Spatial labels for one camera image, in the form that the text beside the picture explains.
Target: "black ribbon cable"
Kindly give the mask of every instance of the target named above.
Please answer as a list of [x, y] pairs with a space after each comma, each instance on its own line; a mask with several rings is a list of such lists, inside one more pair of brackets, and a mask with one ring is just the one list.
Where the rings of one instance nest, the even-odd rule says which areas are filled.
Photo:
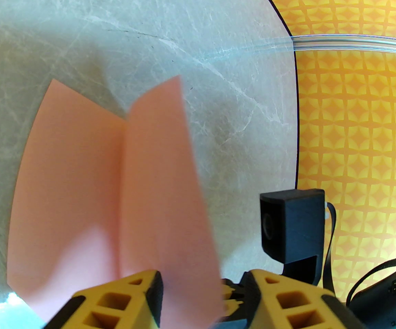
[[333, 204], [327, 203], [327, 208], [331, 211], [332, 220], [332, 232], [331, 241], [329, 242], [329, 247], [327, 249], [326, 259], [324, 261], [323, 268], [323, 288], [328, 289], [335, 293], [334, 281], [332, 280], [332, 260], [331, 260], [331, 249], [332, 249], [332, 239], [334, 238], [335, 226], [336, 226], [336, 210]]
[[381, 271], [383, 269], [390, 268], [390, 267], [396, 267], [396, 258], [394, 260], [388, 260], [388, 261], [386, 261], [384, 263], [381, 263], [380, 265], [376, 266], [371, 271], [366, 273], [366, 275], [363, 276], [361, 279], [359, 279], [356, 282], [356, 284], [353, 285], [353, 288], [349, 291], [349, 294], [347, 295], [346, 306], [350, 305], [350, 301], [352, 300], [353, 293], [361, 285], [361, 283], [364, 280], [366, 280], [369, 276], [371, 276], [372, 274], [376, 273], [377, 271]]

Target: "folded pink paper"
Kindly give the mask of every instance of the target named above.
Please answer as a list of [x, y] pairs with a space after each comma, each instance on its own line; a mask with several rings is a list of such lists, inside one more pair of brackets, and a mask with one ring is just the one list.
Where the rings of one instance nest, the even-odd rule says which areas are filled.
[[179, 77], [137, 100], [126, 124], [53, 80], [18, 173], [9, 285], [48, 321], [76, 291], [148, 268], [164, 281], [162, 328], [222, 315]]

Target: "marble table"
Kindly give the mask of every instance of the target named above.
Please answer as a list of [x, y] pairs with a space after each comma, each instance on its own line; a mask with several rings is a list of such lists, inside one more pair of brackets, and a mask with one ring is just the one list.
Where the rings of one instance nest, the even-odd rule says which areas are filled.
[[281, 270], [261, 248], [258, 195], [295, 185], [297, 94], [292, 41], [268, 0], [0, 0], [0, 328], [41, 327], [5, 262], [18, 167], [51, 79], [124, 116], [177, 74], [222, 275]]

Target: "black cable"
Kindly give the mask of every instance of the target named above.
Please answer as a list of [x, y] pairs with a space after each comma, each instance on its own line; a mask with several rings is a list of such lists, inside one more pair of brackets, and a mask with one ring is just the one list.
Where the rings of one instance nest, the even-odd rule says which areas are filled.
[[369, 276], [372, 274], [376, 273], [377, 271], [381, 271], [386, 268], [390, 267], [396, 267], [396, 258], [393, 260], [388, 260], [384, 263], [381, 263], [380, 265], [376, 266], [373, 268], [371, 271], [369, 271], [365, 276], [363, 276], [361, 279], [359, 279], [355, 285], [353, 285], [353, 288], [349, 291], [349, 294], [347, 295], [347, 300], [346, 300], [346, 306], [348, 307], [350, 305], [350, 301], [352, 300], [353, 293], [355, 290], [361, 285], [361, 283], [366, 280]]
[[324, 261], [323, 267], [323, 288], [328, 289], [335, 293], [334, 281], [332, 280], [332, 260], [331, 260], [331, 249], [332, 249], [332, 239], [334, 238], [335, 226], [336, 226], [336, 210], [333, 204], [327, 203], [327, 208], [331, 211], [332, 220], [332, 232], [331, 241], [329, 242], [329, 247], [327, 249], [326, 259]]

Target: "pink paper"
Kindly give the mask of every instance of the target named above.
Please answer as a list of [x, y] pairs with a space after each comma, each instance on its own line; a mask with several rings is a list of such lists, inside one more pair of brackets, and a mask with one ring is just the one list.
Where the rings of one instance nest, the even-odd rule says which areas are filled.
[[48, 321], [76, 291], [148, 268], [162, 273], [163, 328], [222, 315], [179, 78], [135, 103], [126, 136], [123, 119], [52, 81], [16, 183], [9, 285]]

